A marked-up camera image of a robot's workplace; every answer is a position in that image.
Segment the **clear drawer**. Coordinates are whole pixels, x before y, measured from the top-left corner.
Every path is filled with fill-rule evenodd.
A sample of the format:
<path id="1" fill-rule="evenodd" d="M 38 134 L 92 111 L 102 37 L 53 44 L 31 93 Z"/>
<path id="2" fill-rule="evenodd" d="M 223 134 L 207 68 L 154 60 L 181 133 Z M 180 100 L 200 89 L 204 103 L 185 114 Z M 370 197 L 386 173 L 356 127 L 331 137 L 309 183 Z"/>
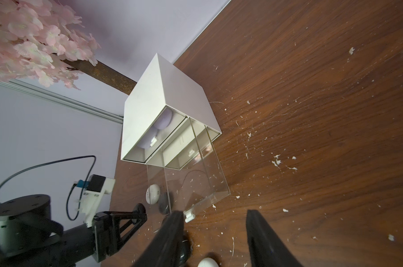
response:
<path id="1" fill-rule="evenodd" d="M 169 196 L 170 214 L 182 211 L 186 223 L 230 195 L 213 146 L 218 136 L 201 122 L 187 118 L 147 163 L 148 185 L 159 185 L 160 196 Z M 158 221 L 170 215 L 159 212 L 158 202 L 150 206 Z"/>

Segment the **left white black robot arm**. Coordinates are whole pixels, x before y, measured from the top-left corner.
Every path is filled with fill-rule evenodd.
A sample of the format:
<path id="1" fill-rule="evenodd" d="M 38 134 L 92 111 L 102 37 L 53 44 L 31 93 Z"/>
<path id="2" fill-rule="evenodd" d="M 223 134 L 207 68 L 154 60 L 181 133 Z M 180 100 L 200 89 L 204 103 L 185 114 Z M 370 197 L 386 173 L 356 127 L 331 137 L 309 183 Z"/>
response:
<path id="1" fill-rule="evenodd" d="M 132 212 L 97 213 L 92 226 L 64 230 L 51 219 L 48 195 L 29 195 L 0 203 L 0 267 L 74 267 L 117 253 L 147 221 L 145 207 Z"/>

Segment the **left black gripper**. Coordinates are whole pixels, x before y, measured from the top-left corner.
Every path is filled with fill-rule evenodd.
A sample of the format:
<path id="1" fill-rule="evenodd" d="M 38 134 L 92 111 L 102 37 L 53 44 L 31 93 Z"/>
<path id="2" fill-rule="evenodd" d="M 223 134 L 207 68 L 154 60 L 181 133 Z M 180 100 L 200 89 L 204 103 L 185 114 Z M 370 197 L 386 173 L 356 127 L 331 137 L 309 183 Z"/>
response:
<path id="1" fill-rule="evenodd" d="M 93 258 L 100 263 L 116 254 L 147 222 L 148 216 L 142 203 L 132 212 L 99 212 L 92 221 L 95 237 Z"/>

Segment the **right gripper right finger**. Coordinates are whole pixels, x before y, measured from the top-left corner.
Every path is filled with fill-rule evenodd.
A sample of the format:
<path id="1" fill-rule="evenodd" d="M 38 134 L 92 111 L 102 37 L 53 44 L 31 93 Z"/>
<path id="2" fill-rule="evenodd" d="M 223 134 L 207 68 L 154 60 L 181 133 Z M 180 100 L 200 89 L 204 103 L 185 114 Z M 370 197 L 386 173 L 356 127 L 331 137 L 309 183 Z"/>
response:
<path id="1" fill-rule="evenodd" d="M 258 210 L 248 210 L 246 229 L 253 267 L 302 267 Z"/>

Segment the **purple earphone case top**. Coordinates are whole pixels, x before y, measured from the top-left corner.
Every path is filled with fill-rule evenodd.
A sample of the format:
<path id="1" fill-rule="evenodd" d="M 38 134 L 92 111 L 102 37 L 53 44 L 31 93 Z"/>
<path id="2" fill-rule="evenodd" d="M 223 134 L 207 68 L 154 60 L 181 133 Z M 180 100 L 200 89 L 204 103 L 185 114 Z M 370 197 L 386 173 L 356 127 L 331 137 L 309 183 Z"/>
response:
<path id="1" fill-rule="evenodd" d="M 170 109 L 165 109 L 158 119 L 154 122 L 154 127 L 158 130 L 163 130 L 167 128 L 172 119 L 172 111 Z"/>

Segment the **white three-drawer cabinet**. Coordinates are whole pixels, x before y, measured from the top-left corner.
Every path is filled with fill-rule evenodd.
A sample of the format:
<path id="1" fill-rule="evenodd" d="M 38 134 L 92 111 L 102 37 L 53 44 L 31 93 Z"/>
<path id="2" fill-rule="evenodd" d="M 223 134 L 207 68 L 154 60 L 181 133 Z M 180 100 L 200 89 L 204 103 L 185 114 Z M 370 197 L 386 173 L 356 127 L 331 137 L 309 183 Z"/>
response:
<path id="1" fill-rule="evenodd" d="M 154 127 L 154 122 L 165 109 L 173 113 L 169 126 L 158 131 L 152 147 L 139 148 L 139 140 L 149 128 Z M 156 54 L 125 101 L 120 159 L 147 165 L 159 147 L 187 118 L 201 122 L 219 136 L 222 134 L 204 89 Z"/>

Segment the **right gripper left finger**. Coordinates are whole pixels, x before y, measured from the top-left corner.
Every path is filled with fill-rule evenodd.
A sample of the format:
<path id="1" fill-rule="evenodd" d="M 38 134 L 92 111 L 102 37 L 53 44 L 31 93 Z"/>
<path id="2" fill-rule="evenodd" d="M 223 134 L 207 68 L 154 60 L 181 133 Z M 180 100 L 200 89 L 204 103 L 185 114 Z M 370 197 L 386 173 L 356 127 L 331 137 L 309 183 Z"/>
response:
<path id="1" fill-rule="evenodd" d="M 184 237 L 182 211 L 173 211 L 133 267 L 179 267 Z"/>

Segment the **purple earphone case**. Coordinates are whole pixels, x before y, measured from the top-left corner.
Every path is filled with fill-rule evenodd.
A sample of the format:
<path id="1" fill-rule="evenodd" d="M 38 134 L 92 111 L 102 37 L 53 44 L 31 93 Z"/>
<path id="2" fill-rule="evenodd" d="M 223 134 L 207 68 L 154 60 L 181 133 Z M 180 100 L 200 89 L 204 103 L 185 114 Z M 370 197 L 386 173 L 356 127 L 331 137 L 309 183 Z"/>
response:
<path id="1" fill-rule="evenodd" d="M 165 109 L 158 119 L 154 122 L 154 127 L 158 130 L 163 130 L 167 128 L 172 119 L 172 111 L 170 109 Z"/>
<path id="2" fill-rule="evenodd" d="M 137 146 L 142 149 L 149 149 L 156 143 L 156 136 L 158 134 L 158 129 L 155 127 L 151 127 L 144 134 L 144 136 L 139 140 Z"/>

